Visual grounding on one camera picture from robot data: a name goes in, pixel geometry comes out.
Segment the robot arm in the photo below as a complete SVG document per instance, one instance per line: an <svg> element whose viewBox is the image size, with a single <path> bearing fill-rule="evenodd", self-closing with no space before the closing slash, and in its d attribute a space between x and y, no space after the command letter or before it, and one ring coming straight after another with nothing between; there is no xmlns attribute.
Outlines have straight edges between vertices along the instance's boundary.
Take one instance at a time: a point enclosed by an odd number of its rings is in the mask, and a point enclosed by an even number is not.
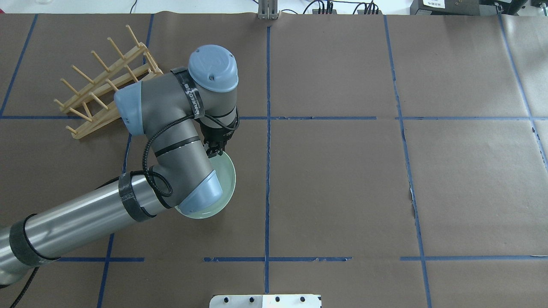
<svg viewBox="0 0 548 308"><path fill-rule="evenodd" d="M167 209L193 219L220 212L233 189L224 191L212 161L239 127L238 82L235 56L209 44L185 68L118 90L114 100L126 128L148 140L141 170L4 228L1 287Z"/></svg>

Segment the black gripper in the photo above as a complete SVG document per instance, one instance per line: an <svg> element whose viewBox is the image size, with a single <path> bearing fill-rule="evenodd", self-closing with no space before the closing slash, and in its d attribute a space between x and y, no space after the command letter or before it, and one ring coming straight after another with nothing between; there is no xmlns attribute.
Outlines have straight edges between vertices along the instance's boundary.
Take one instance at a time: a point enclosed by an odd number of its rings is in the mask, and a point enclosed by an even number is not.
<svg viewBox="0 0 548 308"><path fill-rule="evenodd" d="M233 109L222 116L205 114L200 118L200 131L204 138L204 148L208 158L222 156L227 143L239 128L239 110Z"/></svg>

